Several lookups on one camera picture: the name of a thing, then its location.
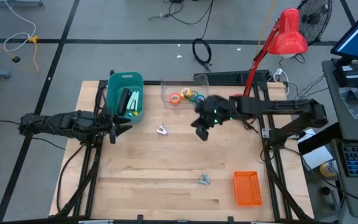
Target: lamp arm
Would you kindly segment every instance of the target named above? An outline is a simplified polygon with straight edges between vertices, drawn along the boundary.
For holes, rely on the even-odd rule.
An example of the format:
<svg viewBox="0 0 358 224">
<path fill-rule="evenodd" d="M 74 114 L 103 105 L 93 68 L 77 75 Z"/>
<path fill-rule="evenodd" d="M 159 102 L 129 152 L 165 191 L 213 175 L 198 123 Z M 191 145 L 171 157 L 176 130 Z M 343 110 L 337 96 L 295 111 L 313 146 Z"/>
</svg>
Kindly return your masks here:
<svg viewBox="0 0 358 224">
<path fill-rule="evenodd" d="M 251 91 L 251 84 L 252 84 L 252 81 L 254 80 L 255 72 L 258 69 L 259 63 L 266 56 L 267 51 L 270 47 L 270 44 L 272 43 L 273 38 L 276 36 L 276 34 L 279 30 L 279 27 L 280 27 L 280 21 L 278 19 L 276 19 L 273 29 L 267 37 L 266 43 L 264 44 L 262 49 L 259 51 L 259 53 L 254 57 L 254 61 L 252 62 L 252 67 L 248 74 L 246 88 L 244 89 L 244 94 L 243 94 L 244 96 L 249 96 L 249 93 Z"/>
</svg>

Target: white cable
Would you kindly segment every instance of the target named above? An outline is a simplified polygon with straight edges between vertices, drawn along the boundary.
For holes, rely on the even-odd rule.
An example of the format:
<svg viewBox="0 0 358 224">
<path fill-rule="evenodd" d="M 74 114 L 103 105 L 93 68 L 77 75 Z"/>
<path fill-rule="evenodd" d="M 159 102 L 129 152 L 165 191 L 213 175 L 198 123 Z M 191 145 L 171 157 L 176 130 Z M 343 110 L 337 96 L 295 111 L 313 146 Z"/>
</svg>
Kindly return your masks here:
<svg viewBox="0 0 358 224">
<path fill-rule="evenodd" d="M 288 79 L 288 75 L 284 72 L 284 70 L 282 70 L 281 68 L 278 68 L 277 70 L 276 70 L 276 72 L 274 73 L 274 75 L 273 75 L 273 80 L 275 81 L 275 82 L 279 82 L 279 80 L 280 80 L 280 75 L 281 74 L 284 74 L 284 76 L 285 76 L 285 78 L 287 79 L 287 83 L 289 83 L 290 82 L 290 80 Z M 287 91 L 285 92 L 285 95 L 286 96 L 288 96 L 288 94 L 290 94 L 290 87 L 289 86 L 287 86 Z"/>
<path fill-rule="evenodd" d="M 6 4 L 6 6 L 8 7 L 8 9 L 11 10 L 11 12 L 13 12 L 13 14 L 15 14 L 17 17 L 21 18 L 22 20 L 24 20 L 24 21 L 26 21 L 26 22 L 28 22 L 29 24 L 32 24 L 32 25 L 34 26 L 34 31 L 33 31 L 33 33 L 32 33 L 31 35 L 30 35 L 29 33 L 26 33 L 26 32 L 20 32 L 20 33 L 14 34 L 14 35 L 11 36 L 11 37 L 8 37 L 8 38 L 4 41 L 4 48 L 5 48 L 5 50 L 7 50 L 8 52 L 13 52 L 13 51 L 15 51 L 15 50 L 21 48 L 27 41 L 29 41 L 29 39 L 30 39 L 32 36 L 34 36 L 35 30 L 37 29 L 37 26 L 36 26 L 33 22 L 28 21 L 27 19 L 24 19 L 23 17 L 21 17 L 20 15 L 18 15 L 16 12 L 14 12 L 13 9 L 10 7 L 10 5 L 8 5 L 8 3 L 7 3 L 6 0 L 4 0 L 4 2 L 5 2 L 5 4 Z M 7 43 L 9 40 L 11 40 L 12 38 L 14 38 L 14 37 L 16 37 L 16 36 L 18 36 L 18 35 L 23 35 L 23 34 L 24 34 L 24 35 L 27 35 L 27 39 L 26 39 L 22 44 L 20 44 L 20 46 L 16 47 L 16 48 L 13 49 L 13 50 L 9 50 L 9 49 L 6 48 L 6 43 Z"/>
</svg>

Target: teal basket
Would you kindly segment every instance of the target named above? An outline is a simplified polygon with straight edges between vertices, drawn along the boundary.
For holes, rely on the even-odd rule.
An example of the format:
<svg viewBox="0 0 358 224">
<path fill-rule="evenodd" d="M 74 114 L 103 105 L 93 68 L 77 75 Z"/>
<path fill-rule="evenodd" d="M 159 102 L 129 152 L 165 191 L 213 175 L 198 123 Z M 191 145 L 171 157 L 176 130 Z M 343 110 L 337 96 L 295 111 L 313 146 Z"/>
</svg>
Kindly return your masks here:
<svg viewBox="0 0 358 224">
<path fill-rule="evenodd" d="M 133 111 L 126 110 L 124 117 L 131 120 L 131 123 L 139 123 L 143 118 L 144 108 L 144 91 L 143 91 L 143 77 L 137 72 L 120 72 L 110 76 L 107 85 L 107 107 L 112 110 L 114 114 L 117 114 L 117 108 L 121 94 L 124 88 L 128 88 L 130 92 L 139 91 L 139 102 L 137 104 L 137 116 L 133 115 Z"/>
</svg>

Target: orange basket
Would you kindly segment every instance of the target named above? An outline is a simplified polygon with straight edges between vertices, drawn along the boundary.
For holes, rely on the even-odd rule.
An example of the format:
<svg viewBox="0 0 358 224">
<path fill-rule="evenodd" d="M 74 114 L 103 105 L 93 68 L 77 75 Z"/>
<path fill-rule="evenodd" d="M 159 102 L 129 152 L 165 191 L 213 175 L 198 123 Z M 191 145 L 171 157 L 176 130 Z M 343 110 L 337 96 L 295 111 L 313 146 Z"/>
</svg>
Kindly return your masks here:
<svg viewBox="0 0 358 224">
<path fill-rule="evenodd" d="M 262 206 L 258 172 L 235 171 L 234 192 L 240 206 Z"/>
</svg>

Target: wooden table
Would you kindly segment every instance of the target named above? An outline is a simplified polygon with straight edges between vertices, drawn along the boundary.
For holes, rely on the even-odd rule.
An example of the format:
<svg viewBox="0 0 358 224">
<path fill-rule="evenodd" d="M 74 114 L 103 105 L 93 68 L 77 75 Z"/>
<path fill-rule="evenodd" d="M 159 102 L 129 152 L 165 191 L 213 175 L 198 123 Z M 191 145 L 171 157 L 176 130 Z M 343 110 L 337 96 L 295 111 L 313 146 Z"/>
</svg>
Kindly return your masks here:
<svg viewBox="0 0 358 224">
<path fill-rule="evenodd" d="M 269 83 L 268 88 L 271 100 L 285 100 L 281 83 Z M 98 82 L 83 82 L 76 110 L 93 111 L 97 89 Z M 104 138 L 91 218 L 133 220 L 143 214 L 145 220 L 225 221 L 233 216 L 235 221 L 274 221 L 266 168 L 259 157 L 260 134 L 244 129 L 241 122 L 228 121 L 210 129 L 208 141 L 203 142 L 190 126 L 198 117 L 193 110 L 165 109 L 160 86 L 149 85 L 144 90 L 142 122 L 119 136 L 116 144 Z M 242 86 L 210 86 L 209 94 L 228 97 L 243 90 Z M 291 117 L 274 116 L 274 120 L 279 128 Z M 162 123 L 168 136 L 156 133 Z M 298 150 L 295 141 L 288 140 L 286 146 Z M 78 148 L 77 140 L 68 140 L 63 164 Z M 63 175 L 61 206 L 78 186 L 84 153 L 83 149 Z M 288 191 L 313 217 L 300 157 L 288 151 L 281 151 L 281 155 Z M 237 206 L 233 186 L 236 170 L 258 172 L 261 207 Z M 211 178 L 210 186 L 198 183 L 202 173 Z M 84 214 L 87 196 L 85 190 L 80 214 Z M 285 217 L 280 193 L 277 198 L 281 217 Z M 55 200 L 56 194 L 50 214 L 57 212 Z"/>
</svg>

